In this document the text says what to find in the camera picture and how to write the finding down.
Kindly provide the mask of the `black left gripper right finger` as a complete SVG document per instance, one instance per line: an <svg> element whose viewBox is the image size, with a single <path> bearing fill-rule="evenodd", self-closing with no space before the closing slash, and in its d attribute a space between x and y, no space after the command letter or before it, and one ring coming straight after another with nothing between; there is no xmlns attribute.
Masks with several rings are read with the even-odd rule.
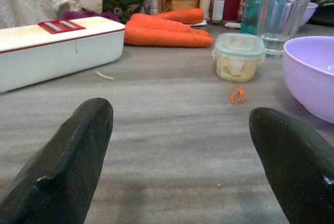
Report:
<svg viewBox="0 0 334 224"><path fill-rule="evenodd" d="M273 108L251 110L249 131L289 223L333 223L333 147L308 123Z"/></svg>

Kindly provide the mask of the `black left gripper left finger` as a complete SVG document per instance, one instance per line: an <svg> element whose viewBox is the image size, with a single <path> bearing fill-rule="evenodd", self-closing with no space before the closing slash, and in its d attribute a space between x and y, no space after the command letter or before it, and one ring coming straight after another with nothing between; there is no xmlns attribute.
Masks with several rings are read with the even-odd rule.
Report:
<svg viewBox="0 0 334 224"><path fill-rule="evenodd" d="M11 182L1 198L1 223L84 223L113 112L107 99L83 102Z"/></svg>

